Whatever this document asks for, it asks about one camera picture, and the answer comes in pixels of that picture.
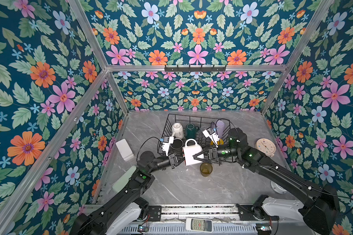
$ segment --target marble surface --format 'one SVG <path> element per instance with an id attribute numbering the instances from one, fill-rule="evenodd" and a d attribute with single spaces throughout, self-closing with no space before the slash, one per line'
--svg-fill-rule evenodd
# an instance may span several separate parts
<path id="1" fill-rule="evenodd" d="M 99 204 L 104 204 L 113 197 L 111 188 L 125 171 L 136 165 L 136 155 L 142 143 L 149 137 L 160 137 L 168 114 L 183 114 L 201 117 L 227 118 L 248 137 L 248 143 L 254 147 L 260 138 L 274 140 L 264 117 L 260 112 L 130 112 L 125 125 L 122 138 L 125 138 L 131 147 L 135 158 L 125 162 L 118 153 L 111 161 L 112 170 L 108 177 L 107 186 L 101 191 Z M 157 141 L 153 138 L 141 149 L 141 153 L 150 150 L 158 156 Z M 273 160 L 285 165 L 279 150 Z M 150 189 L 142 197 L 150 204 L 191 204 L 191 203 L 253 203 L 261 194 L 267 194 L 279 199 L 295 199 L 290 193 L 278 194 L 270 186 L 270 180 L 249 170 L 243 169 L 239 164 L 223 163 L 213 165 L 213 172 L 203 177 L 199 171 L 200 164 L 180 166 L 164 171 L 152 173 L 155 176 Z"/>

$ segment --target white mug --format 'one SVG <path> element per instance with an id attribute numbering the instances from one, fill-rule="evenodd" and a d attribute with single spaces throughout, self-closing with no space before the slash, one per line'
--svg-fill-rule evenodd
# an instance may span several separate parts
<path id="1" fill-rule="evenodd" d="M 174 137 L 177 139 L 183 139 L 183 126 L 180 123 L 174 123 L 172 127 L 172 132 L 175 133 Z"/>
<path id="2" fill-rule="evenodd" d="M 187 143 L 188 141 L 194 141 L 195 144 L 194 145 L 190 145 L 190 146 L 187 146 Z M 186 163 L 186 166 L 189 166 L 189 165 L 193 165 L 193 164 L 198 164 L 198 163 L 202 163 L 202 161 L 199 161 L 199 160 L 195 160 L 193 158 L 193 155 L 199 153 L 202 151 L 202 148 L 201 146 L 196 142 L 196 140 L 194 139 L 188 139 L 186 140 L 186 144 L 185 146 L 183 147 L 183 153 L 184 153 L 184 159 L 185 159 L 185 163 Z M 200 154 L 198 156 L 198 158 L 204 158 L 204 154 Z"/>

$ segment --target wire dish rack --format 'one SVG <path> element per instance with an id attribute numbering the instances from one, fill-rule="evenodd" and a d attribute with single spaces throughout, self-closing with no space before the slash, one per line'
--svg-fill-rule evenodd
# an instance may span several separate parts
<path id="1" fill-rule="evenodd" d="M 164 138 L 166 136 L 171 136 L 173 134 L 172 126 L 174 125 L 174 123 L 180 123 L 183 126 L 184 138 L 182 139 L 182 141 L 183 141 L 183 147 L 184 147 L 185 143 L 186 143 L 186 140 L 187 140 L 186 139 L 186 126 L 189 123 L 192 123 L 193 125 L 199 127 L 199 130 L 196 133 L 196 139 L 195 140 L 201 147 L 204 147 L 207 144 L 211 144 L 211 140 L 210 140 L 210 138 L 207 139 L 203 135 L 202 131 L 206 130 L 206 129 L 209 129 L 211 127 L 211 125 L 215 126 L 215 123 L 218 120 L 221 120 L 221 121 L 223 121 L 225 123 L 225 130 L 223 132 L 223 135 L 222 135 L 221 139 L 223 140 L 224 144 L 227 144 L 228 132 L 229 132 L 229 130 L 231 128 L 234 128 L 234 127 L 230 126 L 230 122 L 228 120 L 219 119 L 219 118 L 210 118 L 210 117 L 199 117 L 199 116 L 182 115 L 182 114 L 169 114 L 167 116 L 167 120 L 166 120 L 166 123 L 165 123 L 165 127 L 163 129 L 161 138 Z M 194 144 L 193 141 L 188 142 L 188 145 L 192 145 L 192 144 Z M 157 149 L 158 149 L 158 154 L 165 155 L 165 153 L 162 151 L 162 143 L 161 142 L 158 143 Z M 182 148 L 176 150 L 176 149 L 173 149 L 173 148 L 170 147 L 169 154 L 172 154 L 172 153 L 175 153 L 175 155 L 177 157 L 183 157 Z"/>

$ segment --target white round object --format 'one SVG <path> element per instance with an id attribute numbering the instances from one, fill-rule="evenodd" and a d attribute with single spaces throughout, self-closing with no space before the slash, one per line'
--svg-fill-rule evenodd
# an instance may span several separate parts
<path id="1" fill-rule="evenodd" d="M 258 139 L 256 142 L 256 148 L 265 153 L 268 157 L 273 157 L 276 152 L 276 146 L 274 143 L 266 138 Z"/>

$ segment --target floral wallpaper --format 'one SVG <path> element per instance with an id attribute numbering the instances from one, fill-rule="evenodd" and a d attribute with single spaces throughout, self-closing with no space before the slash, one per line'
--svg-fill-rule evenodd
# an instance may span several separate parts
<path id="1" fill-rule="evenodd" d="M 353 199 L 353 0 L 336 0 L 266 113 L 290 169 Z M 353 200 L 339 198 L 340 214 Z M 332 234 L 353 234 L 353 209 Z"/>
<path id="2" fill-rule="evenodd" d="M 83 7 L 114 65 L 273 65 L 287 62 L 319 3 L 96 0 Z"/>
<path id="3" fill-rule="evenodd" d="M 66 1 L 0 0 L 0 209 L 99 72 Z M 105 81 L 5 234 L 68 234 L 121 124 Z"/>

